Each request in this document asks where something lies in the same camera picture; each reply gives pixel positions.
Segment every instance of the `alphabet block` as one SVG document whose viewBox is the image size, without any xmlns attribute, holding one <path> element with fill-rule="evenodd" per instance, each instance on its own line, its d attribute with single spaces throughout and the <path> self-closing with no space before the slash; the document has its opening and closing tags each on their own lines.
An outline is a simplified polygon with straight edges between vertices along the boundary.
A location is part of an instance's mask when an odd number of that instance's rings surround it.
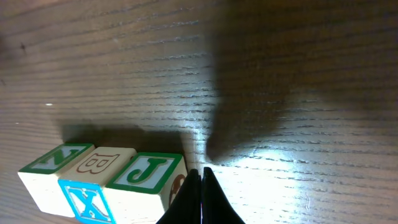
<svg viewBox="0 0 398 224">
<path fill-rule="evenodd" d="M 116 223 L 156 222 L 186 176 L 180 154 L 138 153 L 104 188 Z"/>
<path fill-rule="evenodd" d="M 18 171 L 42 212 L 74 217 L 58 178 L 94 148 L 92 144 L 61 144 Z"/>
<path fill-rule="evenodd" d="M 115 223 L 103 187 L 130 158 L 133 148 L 98 147 L 58 180 L 76 219 L 82 223 Z"/>
</svg>

